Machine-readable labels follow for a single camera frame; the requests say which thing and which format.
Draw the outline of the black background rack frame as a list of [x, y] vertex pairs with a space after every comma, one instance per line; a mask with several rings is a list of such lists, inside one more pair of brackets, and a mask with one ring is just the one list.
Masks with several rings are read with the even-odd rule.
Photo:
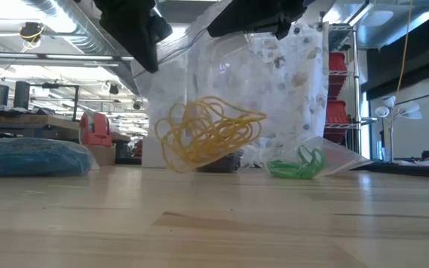
[[64, 83], [55, 83], [55, 82], [45, 82], [41, 84], [31, 84], [32, 87], [41, 87], [43, 89], [58, 89], [60, 87], [73, 88], [74, 89], [74, 97], [71, 101], [74, 103], [73, 113], [72, 113], [72, 121], [77, 120], [77, 108], [78, 101], [80, 97], [80, 86], [75, 84], [64, 84]]

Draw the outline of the white floral curtain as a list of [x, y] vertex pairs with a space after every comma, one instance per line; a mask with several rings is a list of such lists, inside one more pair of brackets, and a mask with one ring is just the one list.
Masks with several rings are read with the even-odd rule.
[[243, 166], [264, 166], [272, 149], [323, 134], [328, 30], [326, 23], [296, 23], [281, 40], [269, 33], [234, 33], [202, 43], [193, 78], [197, 95], [267, 115], [260, 137], [241, 149]]

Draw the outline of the red tape dispenser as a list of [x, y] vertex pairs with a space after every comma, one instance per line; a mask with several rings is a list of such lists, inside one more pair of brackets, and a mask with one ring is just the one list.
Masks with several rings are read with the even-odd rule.
[[82, 145], [111, 147], [109, 119], [99, 112], [83, 113], [79, 122], [78, 140]]

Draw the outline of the brown cardboard block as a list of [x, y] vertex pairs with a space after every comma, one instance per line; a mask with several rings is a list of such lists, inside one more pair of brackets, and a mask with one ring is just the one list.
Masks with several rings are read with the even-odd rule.
[[115, 164], [116, 150], [114, 147], [88, 145], [86, 148], [95, 157], [95, 161], [99, 166], [112, 166]]

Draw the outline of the dark grey canister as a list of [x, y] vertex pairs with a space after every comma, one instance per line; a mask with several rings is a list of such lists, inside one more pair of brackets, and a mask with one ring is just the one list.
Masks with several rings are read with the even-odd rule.
[[16, 81], [13, 106], [28, 109], [31, 85], [25, 81]]
[[10, 87], [0, 84], [0, 110], [7, 108]]

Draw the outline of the green rubber band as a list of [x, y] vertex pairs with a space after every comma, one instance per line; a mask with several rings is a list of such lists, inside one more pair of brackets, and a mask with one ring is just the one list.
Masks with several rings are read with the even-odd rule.
[[302, 179], [313, 179], [324, 169], [326, 156], [318, 147], [309, 150], [306, 146], [302, 145], [298, 148], [297, 153], [300, 159], [298, 171]]
[[290, 163], [279, 160], [268, 162], [269, 172], [283, 179], [312, 179], [316, 169], [306, 163]]

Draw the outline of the red plastic bin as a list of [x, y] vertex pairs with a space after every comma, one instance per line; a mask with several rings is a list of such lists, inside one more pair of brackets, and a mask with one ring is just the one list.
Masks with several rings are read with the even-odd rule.
[[329, 54], [328, 98], [330, 100], [338, 98], [349, 76], [345, 59], [345, 54], [342, 52], [331, 52]]
[[350, 120], [343, 100], [329, 100], [327, 103], [324, 138], [336, 144], [345, 141]]

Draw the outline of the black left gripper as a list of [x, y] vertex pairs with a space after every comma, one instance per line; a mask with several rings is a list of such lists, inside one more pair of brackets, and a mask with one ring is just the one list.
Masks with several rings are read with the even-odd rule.
[[156, 11], [156, 0], [94, 0], [101, 11], [99, 24], [150, 73], [159, 70], [156, 44], [172, 27]]

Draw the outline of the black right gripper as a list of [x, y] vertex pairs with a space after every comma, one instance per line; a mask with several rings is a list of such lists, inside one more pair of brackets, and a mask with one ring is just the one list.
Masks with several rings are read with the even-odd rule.
[[304, 0], [232, 0], [207, 29], [211, 37], [247, 32], [269, 33], [281, 40], [306, 10]]

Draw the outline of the white cardboard box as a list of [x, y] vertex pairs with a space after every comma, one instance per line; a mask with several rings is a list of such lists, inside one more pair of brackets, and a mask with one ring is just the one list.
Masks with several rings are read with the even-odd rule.
[[142, 167], [166, 168], [161, 144], [155, 137], [147, 136], [142, 140]]

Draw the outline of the grey workbench wooden top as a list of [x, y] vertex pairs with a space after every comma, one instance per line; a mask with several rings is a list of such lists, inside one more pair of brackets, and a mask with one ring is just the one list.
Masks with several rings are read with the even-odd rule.
[[0, 132], [23, 135], [24, 137], [49, 138], [78, 143], [79, 127], [78, 121], [52, 115], [0, 115]]

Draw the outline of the white multi-head lamp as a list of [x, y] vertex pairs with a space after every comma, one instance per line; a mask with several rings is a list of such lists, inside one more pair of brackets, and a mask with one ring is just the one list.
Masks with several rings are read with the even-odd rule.
[[411, 120], [421, 120], [422, 114], [420, 106], [414, 100], [406, 103], [397, 104], [396, 96], [387, 95], [382, 98], [383, 106], [375, 109], [375, 115], [387, 123], [388, 129], [388, 160], [394, 162], [394, 124], [399, 118]]

